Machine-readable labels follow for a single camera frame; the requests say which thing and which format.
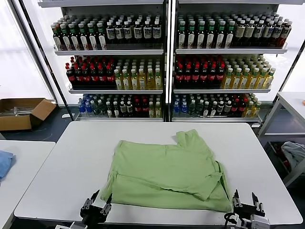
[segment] dark bottle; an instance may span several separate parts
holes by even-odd
[[[123,32],[123,27],[119,21],[116,22],[116,27],[115,27],[115,37],[116,40],[119,44],[123,44],[124,40],[124,32]]]
[[[269,46],[269,40],[270,40],[273,30],[275,28],[273,23],[274,23],[274,21],[270,21],[269,24],[267,26],[265,26],[263,35],[261,37],[261,47]]]
[[[231,47],[231,43],[232,43],[232,39],[234,36],[234,26],[235,26],[235,21],[230,21],[229,22],[229,27],[228,27],[228,31],[226,33],[225,36],[225,42],[224,42],[224,48],[228,49]]]
[[[195,69],[192,74],[192,85],[193,87],[198,87],[198,79],[199,79],[199,64],[195,66]]]
[[[203,47],[205,47],[205,45],[204,45],[204,37],[205,37],[204,26],[205,26],[205,21],[199,21],[197,42],[196,42],[197,49],[202,49]]]
[[[114,31],[114,27],[112,26],[112,23],[110,21],[107,22],[106,33],[107,33],[108,42],[110,44],[114,44],[115,43],[115,31]]]
[[[252,47],[259,47],[260,46],[260,39],[263,35],[264,31],[264,21],[260,20],[259,23],[256,25],[252,39],[251,39],[251,46]]]
[[[254,32],[255,26],[254,26],[254,20],[250,20],[249,24],[247,25],[245,31],[244,31],[244,38],[242,40],[242,46],[243,47],[250,47],[250,40],[252,38],[253,32]]]
[[[246,29],[246,26],[244,25],[244,20],[241,20],[239,24],[237,24],[234,37],[233,37],[233,46],[239,47],[242,45],[242,39],[244,36],[244,31]]]
[[[233,102],[232,107],[231,107],[231,114],[233,116],[237,115],[238,104],[239,104],[239,99],[235,99],[235,101]]]
[[[106,35],[105,30],[102,23],[97,23],[97,29],[98,29],[98,36],[99,36],[99,49],[106,50],[107,44],[106,44]]]
[[[80,38],[81,38],[82,48],[84,50],[89,50],[90,39],[88,33],[86,32],[85,26],[84,24],[80,23],[78,27],[80,28]]]
[[[220,21],[219,22],[219,27],[218,31],[215,37],[215,48],[220,49],[223,47],[224,43],[224,26],[225,26],[225,21]]]
[[[214,21],[210,21],[209,23],[209,31],[207,32],[207,36],[206,36],[206,48],[210,49],[213,46],[213,41],[214,41],[214,25],[215,22]]]

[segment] open cardboard box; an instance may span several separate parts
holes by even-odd
[[[28,130],[39,126],[55,109],[56,105],[43,98],[1,99],[0,113],[17,107],[34,108],[30,115],[0,116],[0,131]]]

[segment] bottle label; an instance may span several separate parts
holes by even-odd
[[[199,34],[197,39],[197,49],[201,49],[203,45],[204,34]]]
[[[61,41],[58,37],[53,37],[58,51],[62,51]]]
[[[116,83],[116,88],[117,88],[118,90],[122,90],[121,81],[120,81],[120,80],[115,80],[115,83]]]
[[[216,110],[212,110],[211,111],[211,117],[214,117],[215,114],[216,114]]]
[[[244,37],[250,38],[252,37],[254,32],[254,27],[247,27],[244,31]]]
[[[140,90],[145,90],[145,80],[140,80]]]
[[[254,88],[254,85],[255,85],[255,83],[256,83],[256,78],[253,78],[252,80],[251,80],[251,82],[250,82],[250,84],[249,84],[249,89],[253,89]]]
[[[84,47],[84,50],[89,50],[89,46],[88,46],[88,43],[87,43],[87,38],[85,36],[81,36],[81,42],[82,42],[82,45]]]
[[[225,39],[225,45],[224,45],[225,49],[228,49],[231,46],[232,38],[233,38],[233,34],[230,33],[227,35],[227,38]]]
[[[100,43],[101,43],[101,48],[102,50],[106,50],[106,40],[105,40],[105,36],[99,36],[99,40],[100,40]]]
[[[264,82],[265,82],[265,78],[259,79],[256,88],[257,88],[257,89],[262,89]]]
[[[107,29],[106,28],[107,37],[109,40],[115,39],[115,31],[114,29]]]
[[[192,49],[193,48],[194,38],[195,38],[194,34],[190,34],[189,35],[188,41],[187,41],[187,48],[188,49]]]
[[[66,36],[64,36],[64,37],[62,37],[62,38],[63,38],[63,41],[65,42],[65,45],[66,45],[67,50],[72,50],[72,47],[71,47],[69,38],[66,37]]]
[[[124,83],[125,90],[129,90],[128,79],[123,80],[123,83]]]
[[[131,29],[131,27],[124,28],[124,37],[125,37],[125,39],[131,39],[132,38],[132,29]]]
[[[153,28],[153,38],[155,38],[155,39],[161,38],[161,28],[160,27]]]
[[[236,31],[235,31],[235,37],[243,37],[244,35],[244,30],[245,30],[245,27],[244,26],[237,26],[236,27]]]
[[[73,45],[74,45],[75,50],[80,50],[80,45],[78,44],[77,37],[72,36],[72,37],[71,37],[71,40],[72,40],[72,42],[73,42]]]
[[[115,114],[115,117],[116,118],[119,118],[120,116],[119,116],[119,110],[114,110],[114,114]]]
[[[152,38],[152,28],[151,27],[144,27],[144,38],[145,39]]]
[[[228,78],[228,79],[225,80],[225,82],[224,82],[224,89],[229,89],[229,87],[230,87],[230,82],[231,82],[231,79],[230,79],[230,78]]]
[[[154,114],[154,111],[153,110],[149,110],[149,117],[150,118],[153,118],[153,114]]]
[[[212,47],[212,42],[213,42],[214,34],[209,34],[207,37],[206,41],[206,48],[210,49]]]
[[[134,90],[138,89],[138,81],[137,81],[137,79],[132,79],[132,88]]]
[[[224,39],[224,35],[223,34],[219,34],[217,36],[217,41],[216,41],[216,48],[220,49],[222,44],[223,44],[223,39]]]
[[[281,38],[287,38],[288,34],[290,33],[291,28],[290,27],[285,27],[283,28],[283,31],[281,33]]]
[[[239,89],[244,89],[246,86],[246,83],[248,81],[248,78],[243,78],[240,85],[239,85]]]
[[[112,118],[112,112],[110,110],[107,110],[107,114],[109,118]]]
[[[136,39],[141,39],[142,38],[142,27],[140,27],[140,28],[134,27],[133,30],[134,30],[134,37]]]
[[[180,34],[179,35],[179,49],[184,48],[184,39],[185,39],[185,34]]]
[[[97,50],[97,43],[96,43],[96,39],[94,36],[90,36],[90,41],[91,41],[91,46],[93,50]]]
[[[240,80],[239,78],[234,79],[232,89],[236,89],[237,88],[239,80]]]

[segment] bottle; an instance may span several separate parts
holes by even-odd
[[[214,40],[214,21],[210,21],[209,23],[209,31],[206,36],[206,48],[210,49],[212,48],[213,40]]]
[[[235,26],[235,21],[230,21],[229,22],[229,27],[228,27],[228,31],[226,33],[225,36],[225,42],[224,42],[224,48],[228,49],[231,47],[231,43],[232,43],[232,39],[234,36],[234,26]]]
[[[195,100],[192,99],[191,104],[189,105],[189,110],[187,112],[187,114],[192,117],[195,113],[195,109],[196,109],[196,104],[195,104]]]
[[[224,42],[224,26],[225,26],[225,21],[220,21],[219,22],[219,27],[218,27],[218,32],[215,37],[215,48],[220,49],[223,47],[223,42]]]
[[[275,68],[271,68],[270,72],[268,73],[268,75],[265,78],[265,82],[263,84],[263,89],[269,89],[271,82],[273,80],[274,73],[275,73]]]
[[[276,44],[277,47],[282,47],[285,44],[285,41],[292,29],[291,25],[292,25],[292,21],[289,21],[286,25],[283,24],[284,27],[282,33],[279,39],[277,40],[277,44]]]
[[[239,24],[237,24],[234,37],[233,37],[233,46],[234,47],[239,47],[242,45],[242,40],[244,36],[244,31],[246,26],[244,25],[245,21],[241,20]]]
[[[225,103],[225,106],[224,106],[224,115],[229,115],[229,113],[231,111],[231,108],[232,108],[231,103],[232,102],[230,100]]]
[[[234,77],[231,80],[230,88],[237,89],[240,78],[241,78],[241,68],[237,68]]]
[[[252,108],[252,112],[251,112],[251,117],[252,118],[257,118],[258,117],[258,113],[259,113],[259,111],[260,111],[260,107],[261,107],[261,105],[262,105],[262,102],[261,101],[258,101],[257,103],[256,103],[256,105],[255,105],[255,107],[254,108]]]
[[[204,47],[204,34],[205,34],[204,25],[205,25],[205,21],[199,21],[197,42],[196,42],[197,49],[202,49],[202,47]]]
[[[239,81],[239,84],[237,86],[238,89],[245,89],[249,77],[250,68],[245,68],[244,73],[242,74],[242,77]]]
[[[253,108],[253,101],[250,101],[248,107],[242,113],[242,117],[249,118],[252,112],[252,108]]]

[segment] juice bottle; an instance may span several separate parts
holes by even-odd
[[[262,89],[263,84],[265,82],[267,70],[268,70],[267,68],[263,68],[261,70],[261,73],[260,73],[260,75],[259,75],[259,77],[258,77],[258,79],[256,81],[256,84],[254,85],[255,89]]]
[[[269,74],[265,78],[263,89],[268,89],[270,87],[274,73],[275,73],[275,68],[271,68]]]

